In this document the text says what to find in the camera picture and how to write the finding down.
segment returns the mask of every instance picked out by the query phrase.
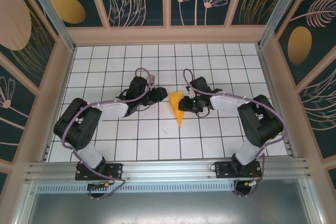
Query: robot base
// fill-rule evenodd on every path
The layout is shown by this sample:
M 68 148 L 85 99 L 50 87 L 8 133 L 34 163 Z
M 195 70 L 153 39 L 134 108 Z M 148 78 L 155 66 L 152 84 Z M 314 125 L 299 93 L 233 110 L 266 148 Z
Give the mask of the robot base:
M 216 162 L 214 165 L 216 178 L 253 178 L 253 172 L 261 177 L 259 161 L 252 161 L 248 165 L 243 166 L 239 174 L 232 168 L 231 161 Z
M 76 176 L 75 180 L 78 181 L 90 181 L 90 180 L 106 180 L 85 167 L 84 164 L 78 164 L 76 166 Z M 121 178 L 122 175 L 122 164 L 105 164 L 104 175 L 110 176 L 111 178 Z

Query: yellow wedge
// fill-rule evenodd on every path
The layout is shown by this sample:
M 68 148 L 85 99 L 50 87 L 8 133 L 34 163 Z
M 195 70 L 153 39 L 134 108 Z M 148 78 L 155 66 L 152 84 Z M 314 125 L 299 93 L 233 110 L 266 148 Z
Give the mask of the yellow wedge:
M 169 94 L 169 103 L 172 107 L 172 110 L 176 116 L 178 126 L 181 128 L 182 126 L 182 120 L 183 120 L 183 111 L 178 110 L 179 107 L 179 101 L 182 99 L 182 91 L 174 92 Z

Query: enclosure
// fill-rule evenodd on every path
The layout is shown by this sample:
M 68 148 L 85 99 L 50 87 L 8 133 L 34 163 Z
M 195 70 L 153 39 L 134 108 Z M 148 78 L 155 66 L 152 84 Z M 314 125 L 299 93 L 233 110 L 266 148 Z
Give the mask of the enclosure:
M 334 223 L 334 2 L 0 0 L 2 222 Z M 179 127 L 168 95 L 98 123 L 92 143 L 126 183 L 87 197 L 53 128 L 75 98 L 115 99 L 139 67 L 168 94 L 188 96 L 188 68 L 211 90 L 266 96 L 289 135 L 264 149 L 255 195 L 211 169 L 246 141 L 240 117 L 184 112 Z

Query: metal plate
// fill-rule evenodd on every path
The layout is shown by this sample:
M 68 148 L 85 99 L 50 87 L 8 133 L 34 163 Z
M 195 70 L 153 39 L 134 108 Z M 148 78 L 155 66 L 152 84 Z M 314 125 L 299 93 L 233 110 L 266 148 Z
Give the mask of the metal plate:
M 106 176 L 111 176 L 112 178 L 121 178 L 122 175 L 122 164 L 106 164 Z M 78 181 L 90 181 L 90 180 L 106 180 L 100 176 L 89 171 L 84 164 L 78 164 L 76 170 L 75 180 Z
M 216 162 L 214 167 L 216 178 L 253 178 L 252 171 L 261 177 L 261 168 L 258 161 L 253 161 L 244 166 L 239 175 L 231 167 L 231 162 Z

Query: white grid mat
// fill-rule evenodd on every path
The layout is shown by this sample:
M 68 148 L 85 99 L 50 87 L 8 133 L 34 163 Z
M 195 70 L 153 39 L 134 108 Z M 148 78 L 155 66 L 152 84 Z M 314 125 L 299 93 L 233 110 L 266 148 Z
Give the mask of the white grid mat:
M 212 89 L 270 98 L 254 44 L 78 47 L 60 115 L 77 97 L 87 102 L 115 98 L 128 88 L 139 66 L 148 69 L 155 76 L 155 85 L 168 92 L 184 90 L 186 95 L 182 70 L 190 68 Z M 211 111 L 206 118 L 185 112 L 179 129 L 166 98 L 128 118 L 100 122 L 92 141 L 107 161 L 140 161 L 231 157 L 243 136 L 239 118 L 223 111 Z M 280 142 L 268 147 L 265 154 L 281 156 L 287 151 Z M 77 159 L 54 136 L 47 161 Z

